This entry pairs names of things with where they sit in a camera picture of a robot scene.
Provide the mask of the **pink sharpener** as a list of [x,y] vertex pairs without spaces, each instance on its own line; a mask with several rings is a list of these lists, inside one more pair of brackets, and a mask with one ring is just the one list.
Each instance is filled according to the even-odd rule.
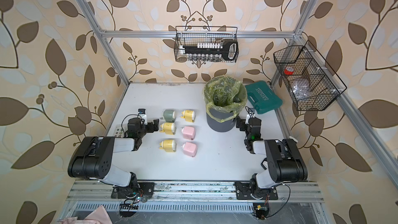
[[183,153],[189,157],[195,157],[198,151],[198,147],[195,143],[185,142],[182,146]]
[[185,126],[181,129],[182,137],[186,140],[194,140],[196,130],[195,127],[192,126]]

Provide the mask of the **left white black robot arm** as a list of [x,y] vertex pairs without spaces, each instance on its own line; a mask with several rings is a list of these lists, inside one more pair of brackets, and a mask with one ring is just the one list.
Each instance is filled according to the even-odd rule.
[[113,164],[113,155],[120,152],[138,151],[143,137],[159,130],[159,119],[148,122],[146,115],[132,115],[127,129],[121,129],[122,137],[88,136],[74,152],[68,165],[68,175],[72,178],[97,179],[112,185],[124,198],[141,197],[153,189],[142,189],[133,172],[124,171]]

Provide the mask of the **pink sharpener front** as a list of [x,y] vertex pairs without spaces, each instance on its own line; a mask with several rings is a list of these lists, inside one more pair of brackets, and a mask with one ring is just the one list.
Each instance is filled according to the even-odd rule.
[[198,151],[198,147],[195,143],[185,142],[182,146],[183,153],[189,157],[195,157]]

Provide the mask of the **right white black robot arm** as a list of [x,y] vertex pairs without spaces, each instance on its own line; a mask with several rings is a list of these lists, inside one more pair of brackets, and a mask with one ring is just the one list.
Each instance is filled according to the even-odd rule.
[[261,123],[257,117],[236,118],[236,127],[245,132],[246,149],[255,155],[264,155],[263,171],[255,173],[249,182],[250,194],[264,197],[272,188],[284,183],[306,181],[308,169],[298,150],[295,139],[265,140],[261,138]]

